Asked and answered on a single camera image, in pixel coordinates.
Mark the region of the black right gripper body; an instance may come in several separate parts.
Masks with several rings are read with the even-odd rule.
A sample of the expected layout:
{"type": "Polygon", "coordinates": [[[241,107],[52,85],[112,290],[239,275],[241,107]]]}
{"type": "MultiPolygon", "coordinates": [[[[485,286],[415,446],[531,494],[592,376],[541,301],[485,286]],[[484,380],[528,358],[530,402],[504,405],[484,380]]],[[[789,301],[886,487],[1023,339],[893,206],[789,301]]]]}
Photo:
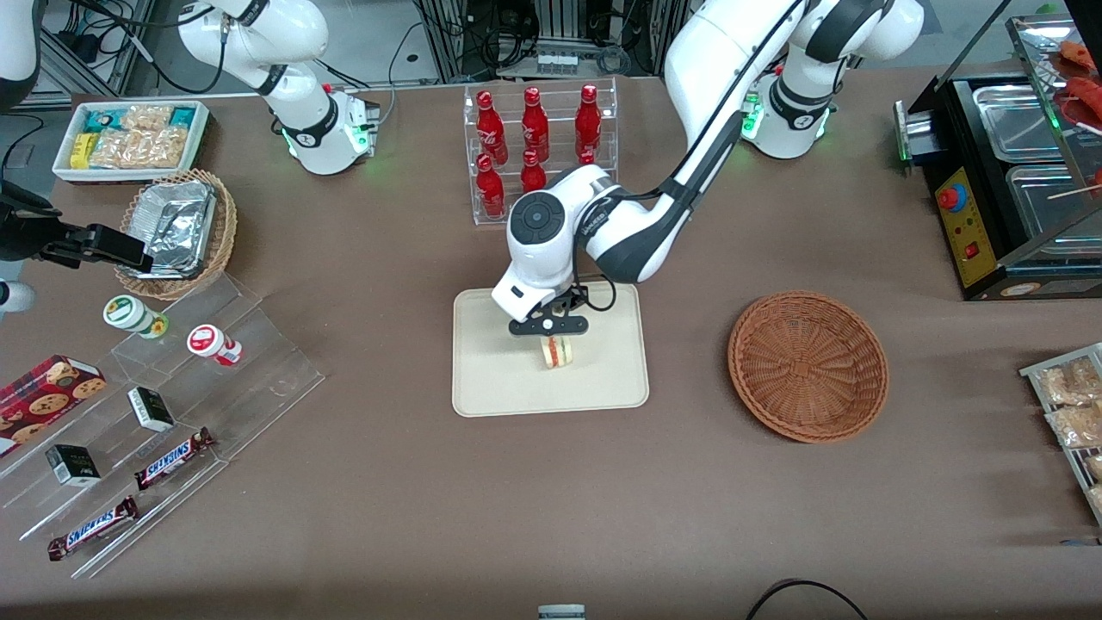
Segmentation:
{"type": "Polygon", "coordinates": [[[3,182],[1,208],[1,260],[21,262],[39,255],[48,246],[65,239],[60,211],[33,192],[3,182]]]}

